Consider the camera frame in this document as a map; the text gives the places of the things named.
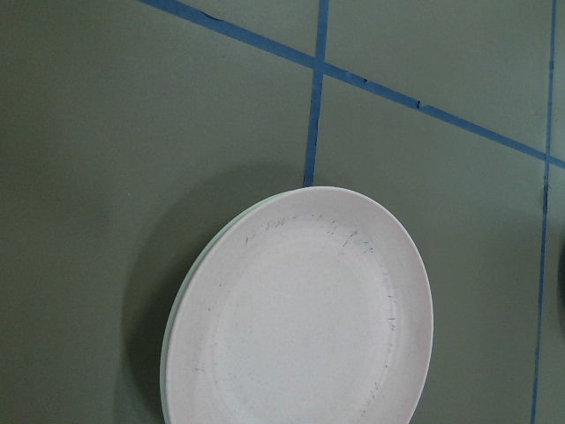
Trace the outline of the pink plate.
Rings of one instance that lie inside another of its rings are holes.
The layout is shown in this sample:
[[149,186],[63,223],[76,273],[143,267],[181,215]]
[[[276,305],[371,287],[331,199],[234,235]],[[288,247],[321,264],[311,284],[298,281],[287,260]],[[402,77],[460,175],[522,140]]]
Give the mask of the pink plate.
[[433,345],[426,269],[376,201],[315,186],[223,227],[173,302],[168,423],[407,423]]

